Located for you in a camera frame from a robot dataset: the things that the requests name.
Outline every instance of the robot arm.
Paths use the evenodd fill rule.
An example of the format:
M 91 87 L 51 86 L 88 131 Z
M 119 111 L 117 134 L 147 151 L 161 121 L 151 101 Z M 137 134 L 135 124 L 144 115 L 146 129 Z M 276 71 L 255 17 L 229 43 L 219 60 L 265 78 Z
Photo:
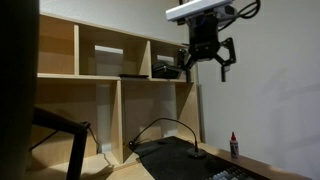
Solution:
M 219 42 L 218 32 L 239 17 L 249 19 L 255 16 L 260 9 L 260 0 L 249 4 L 239 13 L 230 6 L 232 2 L 233 0 L 194 0 L 166 11 L 167 20 L 177 22 L 178 25 L 187 24 L 189 27 L 189 56 L 186 51 L 179 52 L 179 67 L 186 71 L 187 82 L 190 82 L 190 69 L 198 61 L 216 59 L 221 65 L 223 82 L 225 82 L 225 73 L 230 70 L 230 65 L 236 63 L 233 39 L 227 38 Z M 253 9 L 242 13 L 252 6 L 254 6 Z M 229 58 L 226 60 L 218 55 L 221 47 L 229 51 Z M 188 57 L 188 60 L 183 64 L 181 62 L 184 62 L 185 57 Z

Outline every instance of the black mat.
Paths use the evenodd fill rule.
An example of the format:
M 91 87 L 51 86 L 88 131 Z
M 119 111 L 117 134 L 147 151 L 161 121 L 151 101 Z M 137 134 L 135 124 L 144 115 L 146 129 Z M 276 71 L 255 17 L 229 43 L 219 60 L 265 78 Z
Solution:
M 188 156 L 193 144 L 176 137 L 143 143 L 131 150 L 140 156 L 143 166 L 156 180 L 207 179 L 223 171 L 227 165 L 219 158 L 208 154 L 202 159 Z

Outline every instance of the glue bottle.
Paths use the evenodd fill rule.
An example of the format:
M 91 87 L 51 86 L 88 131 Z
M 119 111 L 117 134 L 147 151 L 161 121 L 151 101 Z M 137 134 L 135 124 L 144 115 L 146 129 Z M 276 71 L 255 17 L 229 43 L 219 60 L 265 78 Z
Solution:
M 238 146 L 237 138 L 234 135 L 234 132 L 232 132 L 232 136 L 231 136 L 231 140 L 230 140 L 230 152 L 231 152 L 232 159 L 239 158 L 239 146 Z

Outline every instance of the bottle cap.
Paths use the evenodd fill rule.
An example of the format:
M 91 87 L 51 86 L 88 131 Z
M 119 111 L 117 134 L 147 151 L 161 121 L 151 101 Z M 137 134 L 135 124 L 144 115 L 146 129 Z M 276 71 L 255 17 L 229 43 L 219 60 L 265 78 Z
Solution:
M 231 140 L 232 141 L 236 141 L 237 140 L 236 136 L 234 135 L 234 132 L 232 132 Z

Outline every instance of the desk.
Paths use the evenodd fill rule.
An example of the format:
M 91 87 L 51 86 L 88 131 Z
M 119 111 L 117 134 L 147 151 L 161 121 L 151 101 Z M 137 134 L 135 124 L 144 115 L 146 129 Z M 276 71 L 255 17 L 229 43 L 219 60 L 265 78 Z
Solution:
M 290 179 L 290 180 L 298 180 L 298 179 L 310 179 L 295 173 L 287 172 L 279 168 L 272 167 L 268 164 L 258 162 L 256 160 L 240 156 L 238 160 L 232 160 L 230 157 L 230 153 L 225 150 L 221 150 L 218 148 L 214 148 L 204 143 L 200 143 L 199 147 L 206 150 L 207 152 L 218 156 L 224 160 L 232 162 L 236 165 L 239 165 L 245 169 L 248 169 L 252 172 L 265 176 L 269 179 Z M 92 180 L 152 180 L 152 176 L 148 173 L 148 171 L 143 167 L 141 163 L 134 164 L 127 168 L 112 172 L 107 175 L 103 175 L 97 178 L 93 178 Z

